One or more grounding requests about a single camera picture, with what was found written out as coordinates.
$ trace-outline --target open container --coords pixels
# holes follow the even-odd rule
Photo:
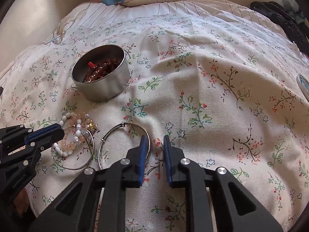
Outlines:
[[[118,58],[120,64],[110,74],[96,81],[83,83],[89,69],[88,63],[101,59]],[[73,66],[72,79],[86,99],[92,102],[103,102],[118,96],[128,86],[131,72],[123,48],[118,45],[103,45],[88,51]]]

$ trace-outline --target white cloth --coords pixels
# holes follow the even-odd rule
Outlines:
[[[279,26],[226,0],[131,8],[84,3],[57,34],[58,45],[28,48],[3,74],[1,127],[24,123],[36,130],[68,111],[86,111],[99,126],[97,149],[115,124],[141,124],[152,157],[143,186],[127,190],[126,231],[185,231],[184,190],[166,183],[164,135],[201,166],[226,167],[285,231],[297,220],[309,200],[309,103],[295,78],[309,78],[309,62]],[[125,49],[132,80],[118,97],[94,104],[70,71],[85,52],[110,43]],[[139,143],[126,130],[104,145],[104,167]],[[91,166],[98,169],[96,160]],[[27,191],[39,215],[80,171],[58,169],[47,150],[37,172]]]

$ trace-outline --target tin lid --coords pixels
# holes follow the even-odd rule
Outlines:
[[[296,77],[297,84],[304,94],[305,98],[309,102],[309,82],[307,79],[305,79],[301,74],[298,74]]]

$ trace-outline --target black bag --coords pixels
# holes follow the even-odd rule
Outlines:
[[[309,55],[309,44],[305,33],[295,19],[280,4],[276,2],[253,2],[250,7],[279,25],[288,39],[297,44],[300,52]]]

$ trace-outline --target silver screw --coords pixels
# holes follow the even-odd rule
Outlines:
[[[92,167],[88,167],[84,170],[84,174],[90,175],[90,174],[93,174],[94,171],[95,170]]]
[[[121,163],[122,165],[128,165],[128,164],[130,164],[130,160],[127,159],[127,158],[124,158],[124,159],[122,159],[122,160],[120,161],[120,163]]]
[[[227,169],[225,167],[219,167],[217,169],[219,174],[226,174],[227,173]]]
[[[187,158],[183,158],[183,159],[180,160],[180,163],[183,164],[183,165],[189,165],[190,162],[191,161],[189,159],[187,159]]]

